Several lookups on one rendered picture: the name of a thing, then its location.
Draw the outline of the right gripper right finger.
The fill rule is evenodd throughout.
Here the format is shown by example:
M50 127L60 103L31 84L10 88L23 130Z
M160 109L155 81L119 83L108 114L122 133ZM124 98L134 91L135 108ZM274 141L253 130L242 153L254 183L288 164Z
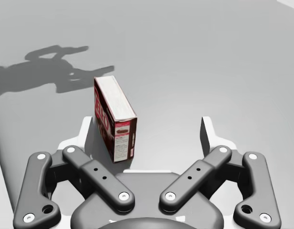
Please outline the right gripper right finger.
M162 191L160 207L176 212L197 192L209 199L228 180L237 184L242 195L233 212L238 226L280 227L282 220L265 156L258 152L240 154L232 141L217 136L208 116L201 119L200 142L204 158Z

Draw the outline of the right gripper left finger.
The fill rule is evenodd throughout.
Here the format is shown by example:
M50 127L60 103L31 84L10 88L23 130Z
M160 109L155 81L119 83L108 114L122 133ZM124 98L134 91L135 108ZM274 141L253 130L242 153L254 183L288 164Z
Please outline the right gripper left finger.
M101 162L85 151L92 144L93 118L86 116L77 137L62 141L57 151L33 153L27 162L21 191L14 210L14 226L57 226L62 219L59 206L51 200L57 183L77 181L76 189L86 198L98 192L117 212L130 212L135 195Z

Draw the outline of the red and white carton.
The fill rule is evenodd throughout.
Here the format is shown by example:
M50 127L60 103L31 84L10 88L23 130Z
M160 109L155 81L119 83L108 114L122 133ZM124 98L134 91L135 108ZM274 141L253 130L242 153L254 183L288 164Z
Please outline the red and white carton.
M94 78L96 123L113 163L134 157L137 115L116 78Z

